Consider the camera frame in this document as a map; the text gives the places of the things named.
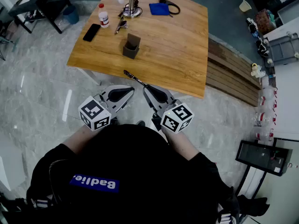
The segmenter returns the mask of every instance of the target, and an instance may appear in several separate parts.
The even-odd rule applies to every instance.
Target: lamp base
[[[134,18],[134,17],[137,17],[141,14],[141,9],[139,7],[136,7],[135,8],[135,11],[134,12],[131,12],[129,11],[128,9],[128,5],[125,6],[125,9],[124,9],[124,12],[122,13],[122,15],[124,17],[127,17],[127,18]]]

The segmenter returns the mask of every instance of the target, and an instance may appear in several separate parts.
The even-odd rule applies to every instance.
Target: wooden table
[[[158,0],[139,0],[142,15],[125,18],[128,29],[121,28],[114,35],[124,4],[101,0],[108,11],[110,26],[101,28],[92,42],[82,40],[93,23],[99,24],[99,9],[95,8],[67,65],[80,68],[93,78],[91,70],[126,78],[123,70],[128,70],[145,83],[203,98],[208,54],[207,8],[190,0],[170,1],[180,7],[180,14],[173,17],[151,15],[149,4],[158,3]],[[134,60],[122,55],[128,33],[141,38]]]

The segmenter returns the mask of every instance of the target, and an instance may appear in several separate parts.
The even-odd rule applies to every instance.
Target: black smartphone
[[[93,37],[97,34],[100,27],[101,26],[99,24],[92,24],[92,26],[88,29],[85,36],[83,37],[83,40],[91,42],[93,40]]]

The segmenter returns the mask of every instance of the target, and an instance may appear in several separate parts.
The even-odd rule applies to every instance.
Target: desk lamp
[[[117,0],[119,3],[123,3],[124,0]],[[129,0],[123,9],[122,15],[128,18],[134,18],[141,14],[142,10],[135,4],[135,0]]]

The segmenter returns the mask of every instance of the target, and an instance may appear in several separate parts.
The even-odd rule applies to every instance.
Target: wheel
[[[263,43],[264,43],[265,45],[269,46],[269,41],[268,41],[268,39],[264,39],[264,40],[263,40]]]
[[[290,38],[293,38],[294,35],[291,33],[291,32],[286,32],[286,34],[290,37]]]

